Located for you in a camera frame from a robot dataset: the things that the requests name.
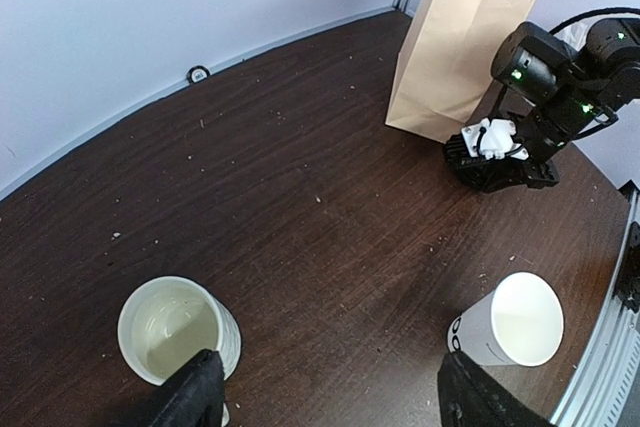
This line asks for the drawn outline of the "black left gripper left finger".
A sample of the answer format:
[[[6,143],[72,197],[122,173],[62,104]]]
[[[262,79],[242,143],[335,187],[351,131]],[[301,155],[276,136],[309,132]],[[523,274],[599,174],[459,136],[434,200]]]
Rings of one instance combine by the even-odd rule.
[[[218,351],[196,353],[141,402],[108,426],[227,426],[224,369]]]

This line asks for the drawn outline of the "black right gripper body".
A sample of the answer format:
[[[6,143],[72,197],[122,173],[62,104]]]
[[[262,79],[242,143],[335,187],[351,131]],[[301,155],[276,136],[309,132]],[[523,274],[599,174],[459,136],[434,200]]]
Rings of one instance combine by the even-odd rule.
[[[529,159],[520,161],[514,158],[472,158],[460,131],[451,136],[443,146],[445,163],[455,176],[464,185],[483,193],[497,192],[519,185],[533,189],[557,185],[559,174],[552,157],[560,151],[560,142],[551,139],[534,121],[524,115],[505,114],[494,119],[512,120],[515,123],[516,139],[524,142]]]

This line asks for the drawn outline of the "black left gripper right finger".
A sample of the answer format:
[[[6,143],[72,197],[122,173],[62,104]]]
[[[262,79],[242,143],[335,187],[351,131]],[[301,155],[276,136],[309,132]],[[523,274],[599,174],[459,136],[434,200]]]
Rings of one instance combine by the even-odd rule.
[[[444,427],[551,426],[464,352],[444,356],[437,386],[440,421]]]

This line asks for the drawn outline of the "white paper coffee cup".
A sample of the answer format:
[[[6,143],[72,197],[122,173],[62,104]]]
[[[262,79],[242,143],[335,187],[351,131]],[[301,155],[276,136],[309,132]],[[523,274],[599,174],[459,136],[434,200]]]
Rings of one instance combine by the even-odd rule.
[[[536,274],[516,272],[453,320],[447,347],[481,366],[538,367],[556,354],[563,334],[552,287]]]

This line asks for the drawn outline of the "brown paper bag white handles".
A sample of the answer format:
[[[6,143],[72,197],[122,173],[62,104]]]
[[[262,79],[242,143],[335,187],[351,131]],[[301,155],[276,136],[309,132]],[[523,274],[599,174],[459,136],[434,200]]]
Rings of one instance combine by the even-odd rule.
[[[536,0],[421,0],[398,55],[386,123],[446,142],[491,84],[497,49]]]

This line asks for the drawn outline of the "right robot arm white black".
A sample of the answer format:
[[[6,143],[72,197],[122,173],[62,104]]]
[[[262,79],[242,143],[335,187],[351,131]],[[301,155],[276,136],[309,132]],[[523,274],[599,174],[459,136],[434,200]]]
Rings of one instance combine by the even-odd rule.
[[[639,97],[639,11],[595,9],[549,31],[523,22],[500,45],[491,76],[496,100],[444,144],[446,164],[479,192],[553,187],[553,156],[615,124]]]

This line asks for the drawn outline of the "white ribbed ceramic mug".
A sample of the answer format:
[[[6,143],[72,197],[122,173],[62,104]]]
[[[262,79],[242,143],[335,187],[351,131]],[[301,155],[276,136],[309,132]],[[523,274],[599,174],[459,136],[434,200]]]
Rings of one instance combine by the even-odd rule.
[[[154,386],[203,349],[220,354],[229,378],[242,348],[238,323],[225,305],[179,276],[157,277],[138,287],[120,311],[117,338],[126,364]]]

